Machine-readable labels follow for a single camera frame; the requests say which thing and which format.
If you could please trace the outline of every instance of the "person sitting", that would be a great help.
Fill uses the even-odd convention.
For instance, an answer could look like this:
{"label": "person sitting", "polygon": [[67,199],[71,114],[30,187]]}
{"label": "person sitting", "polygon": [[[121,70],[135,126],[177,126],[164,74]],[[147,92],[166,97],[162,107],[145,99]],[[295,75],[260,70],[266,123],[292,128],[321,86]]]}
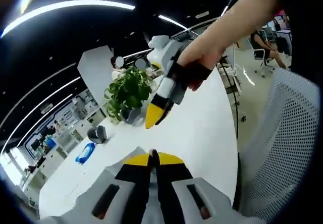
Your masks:
{"label": "person sitting", "polygon": [[[267,60],[268,58],[275,59],[279,67],[286,69],[286,66],[281,60],[278,51],[273,49],[272,46],[266,40],[264,40],[259,31],[253,32],[250,39],[253,49],[264,49],[264,60]],[[261,58],[263,57],[263,51],[255,51],[254,55]]]}

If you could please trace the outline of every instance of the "desk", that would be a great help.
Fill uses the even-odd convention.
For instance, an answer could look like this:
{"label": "desk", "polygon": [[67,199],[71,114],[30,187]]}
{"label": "desk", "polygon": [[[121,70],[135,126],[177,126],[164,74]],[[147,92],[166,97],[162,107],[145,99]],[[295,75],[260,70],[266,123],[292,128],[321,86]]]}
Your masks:
{"label": "desk", "polygon": [[234,200],[237,183],[237,141],[230,103],[217,70],[196,91],[188,90],[161,124],[147,130],[123,122],[113,126],[104,119],[106,144],[98,144],[84,164],[75,157],[90,142],[85,138],[74,148],[40,190],[39,213],[44,218],[62,215],[75,205],[106,166],[123,159],[136,147],[148,152],[173,154],[184,160],[193,177],[202,177]]}
{"label": "desk", "polygon": [[292,55],[292,33],[291,30],[280,30],[277,31],[277,36],[286,39],[288,44],[289,55]]}

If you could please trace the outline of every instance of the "mesh chair back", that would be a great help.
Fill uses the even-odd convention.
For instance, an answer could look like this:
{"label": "mesh chair back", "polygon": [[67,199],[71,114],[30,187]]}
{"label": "mesh chair back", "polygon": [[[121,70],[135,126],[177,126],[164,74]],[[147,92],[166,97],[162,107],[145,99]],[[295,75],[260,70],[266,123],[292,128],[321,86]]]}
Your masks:
{"label": "mesh chair back", "polygon": [[318,87],[276,69],[262,123],[240,153],[244,216],[269,221],[291,198],[313,153],[318,114]]}

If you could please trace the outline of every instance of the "potted plant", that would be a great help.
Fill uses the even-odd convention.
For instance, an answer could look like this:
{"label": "potted plant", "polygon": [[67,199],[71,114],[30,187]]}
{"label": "potted plant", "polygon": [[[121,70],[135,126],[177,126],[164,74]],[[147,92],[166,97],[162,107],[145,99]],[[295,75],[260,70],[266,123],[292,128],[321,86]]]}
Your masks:
{"label": "potted plant", "polygon": [[142,103],[151,93],[152,78],[145,70],[134,66],[121,73],[105,90],[104,96],[109,99],[106,112],[115,122],[122,121],[123,111],[142,107]]}

